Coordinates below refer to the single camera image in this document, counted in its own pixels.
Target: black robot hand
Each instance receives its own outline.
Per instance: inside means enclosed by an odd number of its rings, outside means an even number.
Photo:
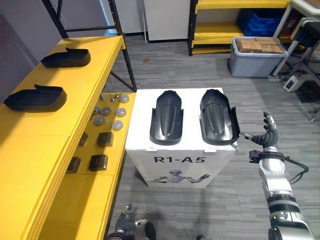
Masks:
[[[276,147],[278,143],[278,131],[275,120],[268,112],[264,112],[263,115],[265,117],[263,121],[266,124],[263,126],[263,128],[266,130],[265,134],[251,135],[248,133],[242,133],[241,135],[245,139],[251,140],[252,142],[261,145],[264,148]]]

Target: cardboard box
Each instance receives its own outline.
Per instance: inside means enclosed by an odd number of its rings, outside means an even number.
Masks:
[[[275,37],[256,37],[255,40],[259,44],[279,45],[279,42]]]
[[[284,54],[284,49],[279,45],[261,44],[263,54]]]
[[[202,139],[200,101],[207,89],[171,89],[181,98],[183,125],[181,141],[169,146],[150,141],[152,108],[168,89],[136,92],[125,150],[149,187],[204,189],[235,156],[237,142],[217,146]]]
[[[261,45],[255,39],[239,39],[237,48],[240,53],[261,53]]]
[[[320,9],[320,0],[305,0],[307,3],[311,4],[317,9]]]

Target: brown cardboard box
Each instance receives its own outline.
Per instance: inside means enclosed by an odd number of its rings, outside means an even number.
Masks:
[[[277,39],[274,37],[256,37],[255,39],[260,44],[279,45]]]
[[[252,39],[238,39],[237,41],[236,41],[236,46],[237,46],[237,48],[238,48],[238,51],[240,51],[240,49],[242,48],[242,45],[244,44],[244,43],[252,43],[252,42],[255,42],[256,40],[254,39],[254,38],[252,38]]]
[[[320,9],[320,0],[305,0],[317,9]]]
[[[261,44],[263,54],[284,54],[284,49],[279,45]]]
[[[240,53],[261,53],[261,44],[257,43],[255,39],[239,39],[237,41],[238,51]]]

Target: white box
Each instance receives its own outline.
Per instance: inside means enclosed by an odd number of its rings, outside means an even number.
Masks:
[[[149,187],[204,189],[234,157],[237,142],[217,146],[202,139],[200,101],[208,89],[171,89],[182,101],[183,127],[181,141],[170,146],[150,141],[152,109],[168,89],[137,91],[125,149]]]

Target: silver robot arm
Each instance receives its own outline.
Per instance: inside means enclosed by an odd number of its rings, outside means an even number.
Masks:
[[[295,195],[285,176],[284,155],[279,152],[278,132],[273,117],[263,113],[265,134],[241,134],[261,145],[263,151],[250,151],[249,161],[259,164],[259,175],[270,212],[269,240],[314,240],[314,236],[300,212]]]

